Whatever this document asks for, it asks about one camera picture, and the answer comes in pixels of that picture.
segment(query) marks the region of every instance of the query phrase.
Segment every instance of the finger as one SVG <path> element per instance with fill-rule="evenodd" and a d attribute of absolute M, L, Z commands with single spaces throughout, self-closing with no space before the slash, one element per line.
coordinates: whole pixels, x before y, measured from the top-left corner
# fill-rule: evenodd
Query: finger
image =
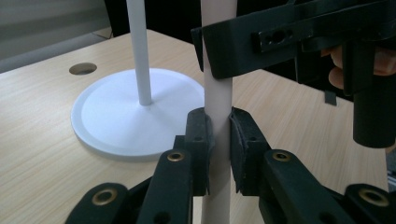
<path fill-rule="evenodd" d="M 342 90 L 344 88 L 343 70 L 339 67 L 334 67 L 329 73 L 329 81 L 334 87 Z"/>
<path fill-rule="evenodd" d="M 341 46 L 332 49 L 331 55 L 334 65 L 339 68 L 343 68 L 343 49 Z"/>
<path fill-rule="evenodd" d="M 320 57 L 324 57 L 324 56 L 330 55 L 335 50 L 335 48 L 337 48 L 337 47 L 331 47 L 331 48 L 328 48 L 328 49 L 323 49 L 320 52 Z"/>
<path fill-rule="evenodd" d="M 391 49 L 375 48 L 374 74 L 390 76 L 396 73 L 396 51 Z"/>

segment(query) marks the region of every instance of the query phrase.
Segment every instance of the black plastic part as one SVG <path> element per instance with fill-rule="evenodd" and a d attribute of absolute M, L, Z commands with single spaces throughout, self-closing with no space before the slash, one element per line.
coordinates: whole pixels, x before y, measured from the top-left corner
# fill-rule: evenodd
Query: black plastic part
<path fill-rule="evenodd" d="M 149 189 L 150 182 L 151 177 L 129 189 L 129 206 L 131 208 L 131 221 L 129 223 L 136 223 L 143 201 L 145 200 L 146 193 Z"/>
<path fill-rule="evenodd" d="M 373 85 L 354 94 L 353 139 L 366 147 L 390 147 L 396 137 L 396 75 L 373 76 Z"/>
<path fill-rule="evenodd" d="M 204 72 L 204 50 L 202 41 L 202 28 L 197 27 L 191 30 L 192 43 L 195 47 L 195 53 L 197 55 L 199 68 Z"/>
<path fill-rule="evenodd" d="M 375 43 L 351 40 L 342 48 L 344 94 L 352 95 L 372 85 Z"/>
<path fill-rule="evenodd" d="M 66 224 L 131 223 L 129 192 L 121 184 L 105 183 L 90 189 L 75 206 Z"/>
<path fill-rule="evenodd" d="M 192 223 L 191 154 L 187 150 L 172 149 L 161 155 L 136 223 Z"/>
<path fill-rule="evenodd" d="M 259 196 L 262 158 L 271 148 L 247 111 L 233 108 L 230 121 L 231 166 L 236 192 L 240 190 L 244 196 Z"/>
<path fill-rule="evenodd" d="M 288 220 L 278 202 L 259 199 L 259 208 L 265 224 L 287 224 Z"/>
<path fill-rule="evenodd" d="M 396 203 L 391 194 L 366 184 L 346 188 L 343 204 L 356 223 L 396 223 Z"/>
<path fill-rule="evenodd" d="M 300 84 L 316 81 L 320 74 L 320 51 L 303 52 L 299 47 L 294 59 L 296 81 Z"/>
<path fill-rule="evenodd" d="M 173 148 L 184 147 L 184 135 L 176 135 Z"/>
<path fill-rule="evenodd" d="M 337 96 L 333 91 L 324 92 L 324 103 L 329 105 L 337 105 Z"/>
<path fill-rule="evenodd" d="M 204 27 L 213 76 L 236 77 L 284 62 L 297 55 L 299 42 L 304 50 L 320 51 L 350 39 L 377 41 L 394 35 L 395 0 L 358 2 L 288 4 Z"/>
<path fill-rule="evenodd" d="M 263 176 L 271 185 L 288 223 L 354 223 L 303 164 L 288 151 L 267 151 Z"/>
<path fill-rule="evenodd" d="M 209 157 L 214 146 L 210 117 L 203 108 L 192 110 L 187 116 L 184 147 L 192 156 L 193 195 L 209 192 Z"/>

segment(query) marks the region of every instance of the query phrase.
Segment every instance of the white pole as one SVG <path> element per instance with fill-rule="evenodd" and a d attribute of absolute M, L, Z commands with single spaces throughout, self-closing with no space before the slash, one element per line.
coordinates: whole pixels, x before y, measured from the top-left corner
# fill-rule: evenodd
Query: white pole
<path fill-rule="evenodd" d="M 201 0 L 202 25 L 236 16 L 237 0 Z M 216 145 L 210 159 L 210 195 L 203 198 L 202 224 L 230 223 L 230 121 L 233 79 L 212 76 L 204 43 L 205 112 L 211 118 Z"/>
<path fill-rule="evenodd" d="M 149 51 L 144 0 L 127 0 L 129 27 L 134 51 L 137 92 L 141 105 L 151 104 Z"/>

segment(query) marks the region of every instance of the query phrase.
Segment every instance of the light wood tabletop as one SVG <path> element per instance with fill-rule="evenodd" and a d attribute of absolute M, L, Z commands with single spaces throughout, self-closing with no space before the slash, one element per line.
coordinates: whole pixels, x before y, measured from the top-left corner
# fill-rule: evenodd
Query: light wood tabletop
<path fill-rule="evenodd" d="M 194 47 L 148 31 L 150 67 L 186 74 L 204 85 Z M 69 73 L 94 63 L 84 76 Z M 94 81 L 134 68 L 129 35 L 0 74 L 0 223 L 64 223 L 91 188 L 131 188 L 153 174 L 156 161 L 116 161 L 85 148 L 70 112 Z M 352 103 L 324 103 L 324 93 L 263 70 L 233 79 L 233 106 L 248 111 L 272 148 L 293 152 L 324 186 L 344 193 L 352 183 L 387 189 L 385 150 L 352 140 Z M 232 223 L 263 223 L 258 199 L 234 193 Z M 194 199 L 194 223 L 200 223 Z"/>

